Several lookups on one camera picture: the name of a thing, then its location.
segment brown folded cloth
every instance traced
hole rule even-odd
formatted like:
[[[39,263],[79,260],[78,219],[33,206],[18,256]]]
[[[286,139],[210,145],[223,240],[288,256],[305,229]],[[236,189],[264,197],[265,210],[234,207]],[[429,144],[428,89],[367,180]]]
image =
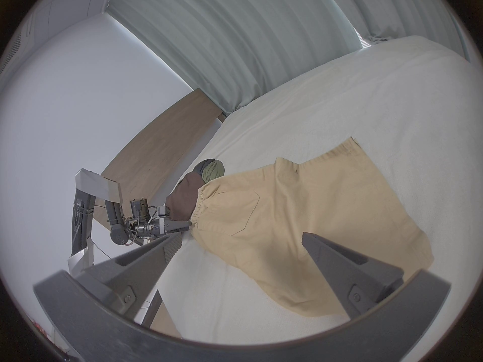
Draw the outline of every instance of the brown folded cloth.
[[[166,197],[166,206],[170,209],[170,219],[188,221],[198,199],[198,189],[205,184],[200,174],[189,172]]]

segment beige shorts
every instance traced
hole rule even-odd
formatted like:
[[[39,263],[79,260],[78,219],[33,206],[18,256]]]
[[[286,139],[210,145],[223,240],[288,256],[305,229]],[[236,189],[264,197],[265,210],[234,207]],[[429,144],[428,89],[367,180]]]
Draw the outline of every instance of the beige shorts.
[[[404,280],[433,262],[426,234],[352,138],[300,165],[277,158],[203,185],[191,221],[204,249],[307,317],[344,310],[302,246],[303,232],[401,267]]]

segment wooden headboard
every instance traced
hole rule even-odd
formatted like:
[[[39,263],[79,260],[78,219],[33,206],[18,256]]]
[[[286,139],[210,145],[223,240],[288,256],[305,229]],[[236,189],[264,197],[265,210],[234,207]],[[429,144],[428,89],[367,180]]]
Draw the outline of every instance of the wooden headboard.
[[[102,176],[121,184],[126,217],[131,215],[130,200],[144,197],[149,203],[216,118],[223,121],[225,117],[196,89],[160,114],[119,152]],[[104,208],[95,208],[94,219],[110,229]]]

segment bed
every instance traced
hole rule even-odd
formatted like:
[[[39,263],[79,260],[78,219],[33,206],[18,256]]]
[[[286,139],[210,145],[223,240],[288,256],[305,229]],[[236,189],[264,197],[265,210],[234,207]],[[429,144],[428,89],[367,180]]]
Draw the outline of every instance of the bed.
[[[226,175],[314,158],[353,136],[423,229],[430,271],[452,284],[423,356],[470,297],[483,268],[483,75],[425,38],[390,40],[319,66],[226,118],[190,168],[217,158]],[[158,282],[180,334],[219,344],[261,344],[315,334],[348,320],[305,318],[200,248],[190,233]]]

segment curtain fold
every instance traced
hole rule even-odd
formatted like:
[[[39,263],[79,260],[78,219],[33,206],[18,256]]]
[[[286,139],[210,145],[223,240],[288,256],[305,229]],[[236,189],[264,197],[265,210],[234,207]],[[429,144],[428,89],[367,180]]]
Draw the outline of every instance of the curtain fold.
[[[226,113],[361,48],[334,0],[110,0],[107,12]]]
[[[444,0],[335,0],[370,44],[419,35],[465,56]]]

